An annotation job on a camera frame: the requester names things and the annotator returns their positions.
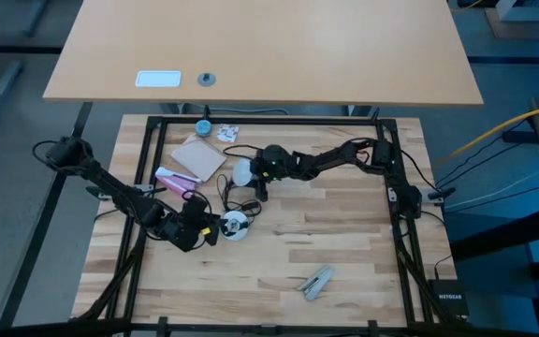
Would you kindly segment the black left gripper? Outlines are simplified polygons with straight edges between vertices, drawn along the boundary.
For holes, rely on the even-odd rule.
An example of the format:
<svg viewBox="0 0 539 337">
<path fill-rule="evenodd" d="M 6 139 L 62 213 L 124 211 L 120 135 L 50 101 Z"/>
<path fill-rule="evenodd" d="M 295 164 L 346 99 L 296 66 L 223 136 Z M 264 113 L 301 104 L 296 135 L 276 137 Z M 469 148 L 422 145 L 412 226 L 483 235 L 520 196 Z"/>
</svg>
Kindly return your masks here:
<svg viewBox="0 0 539 337">
<path fill-rule="evenodd" d="M 176 217 L 177 229 L 172 234 L 173 244 L 183 252 L 190 252 L 207 244 L 214 246 L 221 235 L 220 225 L 226 220 L 212 211 L 203 195 L 190 195 Z"/>
</svg>

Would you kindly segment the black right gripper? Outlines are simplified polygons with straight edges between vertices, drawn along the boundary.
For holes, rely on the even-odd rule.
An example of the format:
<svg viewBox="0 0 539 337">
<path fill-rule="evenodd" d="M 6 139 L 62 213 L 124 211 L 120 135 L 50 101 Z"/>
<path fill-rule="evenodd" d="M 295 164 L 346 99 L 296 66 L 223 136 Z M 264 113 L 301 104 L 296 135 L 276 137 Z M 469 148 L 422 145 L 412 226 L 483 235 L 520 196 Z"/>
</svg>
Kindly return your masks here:
<svg viewBox="0 0 539 337">
<path fill-rule="evenodd" d="M 289 178 L 293 164 L 292 155 L 280 145 L 272 144 L 257 150 L 254 159 L 250 161 L 250 172 L 258 178 L 255 181 L 255 197 L 261 202 L 267 202 L 267 183 Z"/>
</svg>

